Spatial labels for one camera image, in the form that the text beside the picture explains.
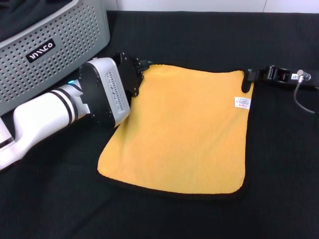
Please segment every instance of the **white tag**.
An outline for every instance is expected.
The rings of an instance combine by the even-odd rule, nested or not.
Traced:
[[[292,80],[298,80],[299,76],[297,74],[292,74],[291,79]]]
[[[243,108],[243,109],[250,109],[251,99],[242,98],[242,97],[235,97],[235,107],[236,108]]]

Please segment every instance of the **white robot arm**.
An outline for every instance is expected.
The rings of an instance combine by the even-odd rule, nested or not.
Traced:
[[[60,129],[90,114],[107,127],[118,126],[130,113],[127,99],[138,95],[143,72],[123,58],[117,64],[111,58],[93,59],[80,68],[79,80],[45,93],[17,107],[13,113],[15,139],[0,119],[0,170],[22,159],[37,143]],[[124,77],[122,84],[119,69]]]

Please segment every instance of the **black stripe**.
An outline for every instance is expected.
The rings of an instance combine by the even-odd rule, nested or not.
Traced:
[[[74,109],[74,118],[75,118],[74,121],[78,120],[79,119],[79,111],[78,111],[78,107],[76,106],[74,99],[64,89],[58,88],[58,89],[56,89],[56,91],[63,93],[69,99],[69,101],[71,102],[72,107]]]
[[[82,92],[82,89],[81,89],[80,87],[78,87],[77,85],[75,85],[75,84],[73,84],[73,83],[71,83],[71,84],[69,84],[69,85],[72,86],[72,87],[74,87],[74,88],[76,88],[78,91]]]
[[[0,143],[0,148],[7,146],[8,144],[12,143],[13,141],[14,141],[14,139],[12,137],[7,139],[6,141],[3,141],[2,143]]]
[[[71,112],[71,109],[68,105],[68,103],[65,101],[65,99],[60,96],[58,93],[54,92],[54,91],[50,91],[50,93],[54,94],[57,98],[60,99],[60,101],[62,101],[62,103],[64,104],[66,110],[68,111],[68,114],[69,114],[69,124],[72,123],[72,112]]]

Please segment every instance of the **gray basket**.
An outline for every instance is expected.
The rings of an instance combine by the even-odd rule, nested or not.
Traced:
[[[0,116],[40,94],[109,42],[103,0],[74,0],[0,43]]]

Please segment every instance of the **gray cable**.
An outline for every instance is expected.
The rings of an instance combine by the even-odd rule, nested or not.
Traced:
[[[300,84],[301,84],[301,82],[298,82],[298,85],[297,85],[297,87],[296,87],[296,89],[295,89],[295,92],[294,92],[294,101],[295,101],[295,103],[296,103],[301,109],[303,109],[303,110],[305,110],[305,111],[307,111],[307,112],[309,112],[309,113],[311,113],[311,114],[315,114],[314,111],[311,111],[311,110],[307,109],[306,107],[302,106],[302,105],[297,101],[297,91],[298,91],[298,89],[299,89],[299,87],[300,87]]]

